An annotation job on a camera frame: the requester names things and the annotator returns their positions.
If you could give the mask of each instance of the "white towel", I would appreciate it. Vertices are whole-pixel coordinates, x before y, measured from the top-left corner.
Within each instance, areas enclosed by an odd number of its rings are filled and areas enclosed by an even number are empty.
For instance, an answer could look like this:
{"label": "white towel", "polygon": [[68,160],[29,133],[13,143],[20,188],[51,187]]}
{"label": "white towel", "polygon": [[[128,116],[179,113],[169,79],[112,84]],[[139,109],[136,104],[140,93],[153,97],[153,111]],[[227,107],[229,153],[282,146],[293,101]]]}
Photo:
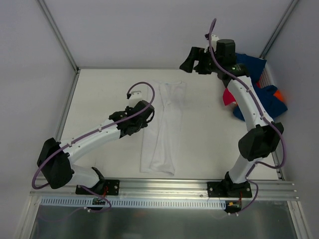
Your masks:
{"label": "white towel", "polygon": [[186,83],[150,82],[155,89],[155,117],[144,129],[141,172],[175,174]]}

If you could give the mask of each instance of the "white wall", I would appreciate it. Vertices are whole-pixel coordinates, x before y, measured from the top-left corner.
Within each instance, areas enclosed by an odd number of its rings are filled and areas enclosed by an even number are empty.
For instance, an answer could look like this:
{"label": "white wall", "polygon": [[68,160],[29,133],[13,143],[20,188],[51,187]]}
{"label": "white wall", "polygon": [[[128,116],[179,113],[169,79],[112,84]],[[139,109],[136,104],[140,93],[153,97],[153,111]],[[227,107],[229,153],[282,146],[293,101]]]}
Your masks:
{"label": "white wall", "polygon": [[0,2],[0,238],[13,238],[73,78],[35,0]]}
{"label": "white wall", "polygon": [[267,56],[288,111],[286,179],[296,182],[314,238],[319,237],[319,1],[301,0]]}
{"label": "white wall", "polygon": [[204,34],[259,56],[291,0],[46,0],[80,67],[178,68]]}

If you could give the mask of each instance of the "blue garment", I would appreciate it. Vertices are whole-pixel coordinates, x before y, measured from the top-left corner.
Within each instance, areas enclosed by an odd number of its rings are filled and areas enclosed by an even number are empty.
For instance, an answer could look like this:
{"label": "blue garment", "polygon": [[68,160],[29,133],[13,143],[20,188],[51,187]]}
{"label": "blue garment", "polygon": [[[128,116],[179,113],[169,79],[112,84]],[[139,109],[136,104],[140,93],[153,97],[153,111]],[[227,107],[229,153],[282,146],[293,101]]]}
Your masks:
{"label": "blue garment", "polygon": [[[267,111],[267,113],[270,115],[271,118],[274,119],[280,116],[283,112],[288,110],[287,106],[273,95],[277,91],[276,86],[272,86],[272,85],[266,86],[262,89],[260,89],[256,85],[253,85],[253,86],[261,104],[263,105],[263,107],[265,108],[265,110]],[[238,119],[245,121],[243,114],[241,113],[238,106],[234,109],[233,114]]]}
{"label": "blue garment", "polygon": [[261,74],[264,71],[267,60],[238,53],[236,53],[236,59],[237,64],[245,64],[253,84],[257,83],[261,77]]}

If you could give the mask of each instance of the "black mounting plate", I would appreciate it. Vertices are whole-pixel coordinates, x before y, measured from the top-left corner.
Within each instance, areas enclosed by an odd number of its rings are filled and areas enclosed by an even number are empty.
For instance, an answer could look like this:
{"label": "black mounting plate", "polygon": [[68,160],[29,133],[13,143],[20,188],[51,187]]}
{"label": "black mounting plate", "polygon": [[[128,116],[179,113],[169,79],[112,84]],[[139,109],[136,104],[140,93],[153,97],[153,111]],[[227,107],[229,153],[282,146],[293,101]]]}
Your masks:
{"label": "black mounting plate", "polygon": [[[103,188],[107,189],[106,196],[118,196],[119,190],[120,190],[120,181],[119,180],[105,179],[105,182],[103,184]],[[77,195],[90,195],[89,192],[85,191],[81,187],[76,187],[75,194],[77,194]]]}
{"label": "black mounting plate", "polygon": [[232,192],[232,196],[229,196],[227,192],[223,191],[214,191],[214,188],[220,184],[220,182],[207,182],[207,192],[209,198],[252,198],[253,195],[251,193],[250,184],[247,182],[245,183],[242,190],[238,190],[236,192]]}

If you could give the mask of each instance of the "white table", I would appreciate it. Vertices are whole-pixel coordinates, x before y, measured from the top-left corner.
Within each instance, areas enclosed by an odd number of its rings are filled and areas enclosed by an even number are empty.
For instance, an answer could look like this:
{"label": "white table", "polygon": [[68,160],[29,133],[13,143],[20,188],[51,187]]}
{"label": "white table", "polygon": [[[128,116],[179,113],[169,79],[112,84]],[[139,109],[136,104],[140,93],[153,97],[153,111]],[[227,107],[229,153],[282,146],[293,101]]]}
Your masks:
{"label": "white table", "polygon": [[[224,86],[216,74],[188,74],[181,70],[81,70],[62,139],[71,138],[103,122],[128,104],[126,92],[139,81],[187,83],[176,173],[141,173],[143,132],[107,143],[76,164],[97,167],[105,177],[222,179],[237,160],[238,140],[247,132],[222,102]],[[146,97],[147,86],[137,86]],[[272,156],[264,162],[274,165]],[[258,166],[251,179],[277,180],[273,169]]]}

